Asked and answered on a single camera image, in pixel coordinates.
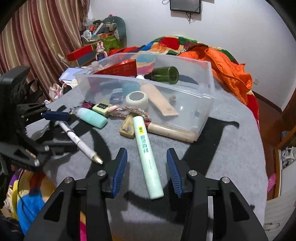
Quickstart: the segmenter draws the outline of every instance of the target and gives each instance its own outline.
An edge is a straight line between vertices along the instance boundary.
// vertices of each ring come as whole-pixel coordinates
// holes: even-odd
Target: clear plastic storage box
[[[138,75],[148,74],[157,67],[174,66],[179,71],[179,81],[171,85],[135,77],[93,74],[100,69],[130,59],[136,60]],[[75,77],[85,100],[94,104],[109,103],[112,92],[123,87],[120,107],[127,106],[126,87],[139,85],[141,88],[145,84],[154,85],[168,101],[170,97],[175,96],[175,102],[170,104],[178,115],[164,116],[150,100],[151,95],[146,112],[152,122],[194,132],[195,140],[199,137],[214,105],[213,74],[211,63],[207,61],[151,53],[119,53],[93,62],[77,72]]]

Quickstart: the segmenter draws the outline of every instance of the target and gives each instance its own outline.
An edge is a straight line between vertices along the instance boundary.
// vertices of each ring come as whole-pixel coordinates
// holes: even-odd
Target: pen with gold tip
[[[98,163],[100,165],[103,164],[103,160],[99,157],[99,155],[89,148],[69,127],[68,123],[65,121],[59,122],[59,126],[67,133],[68,137],[77,145],[77,147],[93,162]]]

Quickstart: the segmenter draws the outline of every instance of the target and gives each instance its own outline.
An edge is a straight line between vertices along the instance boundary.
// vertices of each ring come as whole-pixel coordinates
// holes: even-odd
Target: electrical socket
[[[254,83],[255,85],[257,85],[258,82],[259,82],[259,80],[258,80],[257,78],[255,78],[255,79],[253,80],[253,83]]]

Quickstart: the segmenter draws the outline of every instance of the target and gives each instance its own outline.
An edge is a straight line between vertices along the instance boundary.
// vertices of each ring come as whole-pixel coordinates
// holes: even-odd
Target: gold pen tip
[[[98,156],[98,155],[94,155],[92,158],[92,161],[102,165],[103,164],[103,160]]]

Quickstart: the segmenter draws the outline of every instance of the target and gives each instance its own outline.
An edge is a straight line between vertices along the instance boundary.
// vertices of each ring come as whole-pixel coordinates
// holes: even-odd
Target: wooden floor
[[[281,114],[257,98],[259,103],[259,127],[260,134],[263,142],[265,160],[266,160],[266,173],[269,178],[276,172],[274,148],[281,141],[281,133],[285,130],[284,121],[281,118]],[[267,194],[267,200],[273,198],[275,188]]]

